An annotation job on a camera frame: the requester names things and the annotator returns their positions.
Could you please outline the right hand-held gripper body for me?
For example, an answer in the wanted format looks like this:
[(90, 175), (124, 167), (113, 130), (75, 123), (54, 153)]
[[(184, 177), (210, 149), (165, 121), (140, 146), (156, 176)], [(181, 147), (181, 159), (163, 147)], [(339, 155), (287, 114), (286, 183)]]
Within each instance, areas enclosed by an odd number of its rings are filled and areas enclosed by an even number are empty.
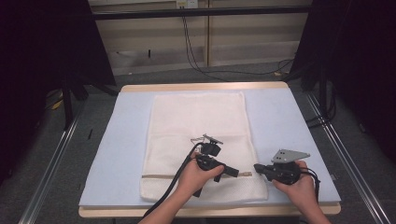
[(301, 151), (280, 149), (272, 158), (270, 173), (267, 175), (269, 181), (276, 180), (282, 184), (292, 185), (296, 183), (301, 175), (301, 169), (296, 161), (309, 158), (310, 154)]

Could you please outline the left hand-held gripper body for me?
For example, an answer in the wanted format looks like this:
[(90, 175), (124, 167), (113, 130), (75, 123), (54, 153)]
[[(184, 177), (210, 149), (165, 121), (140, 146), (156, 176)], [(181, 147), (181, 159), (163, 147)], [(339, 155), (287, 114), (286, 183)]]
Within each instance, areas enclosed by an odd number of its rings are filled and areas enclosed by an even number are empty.
[(203, 138), (204, 140), (195, 144), (191, 150), (198, 167), (203, 171), (209, 171), (218, 166), (225, 167), (224, 163), (216, 160), (221, 151), (219, 144), (222, 145), (222, 142), (206, 134), (203, 135)]

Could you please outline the white towel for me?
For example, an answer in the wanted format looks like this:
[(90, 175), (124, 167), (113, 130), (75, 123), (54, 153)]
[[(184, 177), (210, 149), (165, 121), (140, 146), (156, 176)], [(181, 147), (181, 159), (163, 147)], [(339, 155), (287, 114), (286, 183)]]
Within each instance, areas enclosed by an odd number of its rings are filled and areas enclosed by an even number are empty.
[(159, 200), (177, 169), (203, 136), (219, 141), (216, 157), (239, 171), (206, 182), (200, 203), (245, 203), (266, 200), (268, 190), (254, 170), (258, 162), (251, 143), (245, 95), (242, 92), (165, 94), (154, 98), (148, 143), (140, 180), (140, 196)]

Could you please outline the person's right hand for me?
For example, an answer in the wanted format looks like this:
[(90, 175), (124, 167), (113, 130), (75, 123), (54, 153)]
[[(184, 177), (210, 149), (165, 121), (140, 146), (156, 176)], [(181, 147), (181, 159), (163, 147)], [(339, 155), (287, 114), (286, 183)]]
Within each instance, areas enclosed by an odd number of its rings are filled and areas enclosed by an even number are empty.
[(273, 180), (272, 183), (278, 190), (285, 193), (299, 209), (310, 209), (318, 204), (314, 181), (310, 175), (301, 175), (300, 179), (292, 185), (285, 185), (276, 180)]

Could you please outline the person's left hand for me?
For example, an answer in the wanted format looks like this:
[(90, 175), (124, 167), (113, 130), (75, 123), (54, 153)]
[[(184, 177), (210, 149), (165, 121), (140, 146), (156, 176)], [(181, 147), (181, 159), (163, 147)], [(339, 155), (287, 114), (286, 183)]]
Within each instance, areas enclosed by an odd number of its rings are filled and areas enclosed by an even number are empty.
[(197, 163), (196, 153), (193, 153), (191, 155), (191, 160), (180, 175), (175, 194), (190, 198), (196, 191), (201, 189), (209, 179), (213, 179), (215, 176), (220, 175), (223, 170), (223, 165), (219, 165), (208, 171), (202, 170)]

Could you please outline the black curtain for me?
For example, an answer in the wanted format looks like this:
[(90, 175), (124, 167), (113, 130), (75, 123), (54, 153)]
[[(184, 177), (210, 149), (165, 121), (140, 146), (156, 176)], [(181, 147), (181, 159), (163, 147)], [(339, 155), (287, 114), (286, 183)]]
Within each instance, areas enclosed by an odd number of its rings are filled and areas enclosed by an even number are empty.
[(115, 85), (88, 0), (0, 0), (0, 185), (11, 176), (47, 94), (79, 100)]
[(396, 163), (396, 0), (312, 0), (291, 72), (325, 76)]

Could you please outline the black horizontal bar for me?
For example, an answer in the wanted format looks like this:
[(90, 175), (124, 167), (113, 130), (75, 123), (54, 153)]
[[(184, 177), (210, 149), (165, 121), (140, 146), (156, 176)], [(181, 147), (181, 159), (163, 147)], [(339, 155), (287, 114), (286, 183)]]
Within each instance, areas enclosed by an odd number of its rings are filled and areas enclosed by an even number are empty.
[(134, 20), (175, 17), (307, 13), (310, 12), (312, 9), (312, 6), (185, 8), (143, 11), (95, 12), (92, 14), (92, 17), (97, 21), (127, 19)]

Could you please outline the black stand leg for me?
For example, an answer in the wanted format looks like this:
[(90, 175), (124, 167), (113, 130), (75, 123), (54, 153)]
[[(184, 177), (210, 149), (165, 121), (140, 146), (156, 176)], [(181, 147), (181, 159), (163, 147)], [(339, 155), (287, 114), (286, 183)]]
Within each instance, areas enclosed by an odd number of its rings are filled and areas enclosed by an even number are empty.
[(117, 96), (119, 93), (115, 90), (110, 89), (105, 84), (101, 84), (98, 81), (94, 81), (91, 78), (84, 76), (76, 77), (65, 77), (62, 81), (62, 94), (64, 102), (64, 114), (65, 114), (65, 124), (64, 128), (67, 130), (73, 120), (73, 107), (71, 102), (71, 94), (74, 94), (78, 101), (85, 101), (88, 99), (89, 94), (85, 89), (85, 85), (94, 86), (96, 89), (107, 93), (110, 96)]

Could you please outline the metal floor rail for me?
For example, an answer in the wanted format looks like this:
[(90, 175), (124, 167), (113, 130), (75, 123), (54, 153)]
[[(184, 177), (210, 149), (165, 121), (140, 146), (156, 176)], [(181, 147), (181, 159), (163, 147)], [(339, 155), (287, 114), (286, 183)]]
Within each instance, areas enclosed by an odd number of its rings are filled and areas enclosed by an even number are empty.
[(318, 116), (321, 127), (327, 134), (329, 140), (332, 143), (332, 147), (335, 149), (338, 157), (343, 163), (351, 181), (361, 196), (364, 204), (369, 210), (371, 216), (374, 218), (376, 224), (391, 224), (391, 221), (384, 210), (381, 202), (378, 200), (360, 170), (356, 166), (355, 162), (349, 155), (347, 148), (339, 137), (338, 133), (329, 121), (326, 121), (322, 116), (322, 112), (319, 110), (319, 102), (313, 93), (307, 94), (307, 100), (311, 104), (315, 114)]
[(31, 197), (29, 203), (24, 209), (22, 216), (18, 222), (18, 224), (35, 224), (37, 216), (42, 208), (44, 201), (50, 190), (50, 185), (53, 181), (53, 178), (56, 175), (56, 172), (59, 168), (62, 158), (64, 157), (64, 153), (74, 135), (75, 129), (78, 126), (79, 116), (76, 116), (68, 127), (63, 131), (63, 135), (54, 150), (51, 160), (49, 161), (49, 165), (43, 174), (38, 186), (35, 189), (33, 196)]

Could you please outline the white wall socket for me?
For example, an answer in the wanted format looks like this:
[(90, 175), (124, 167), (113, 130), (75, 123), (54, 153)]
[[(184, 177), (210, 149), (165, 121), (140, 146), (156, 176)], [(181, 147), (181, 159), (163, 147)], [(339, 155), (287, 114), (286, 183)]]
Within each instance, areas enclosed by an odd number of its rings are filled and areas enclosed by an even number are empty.
[(198, 8), (198, 0), (176, 0), (177, 8)]

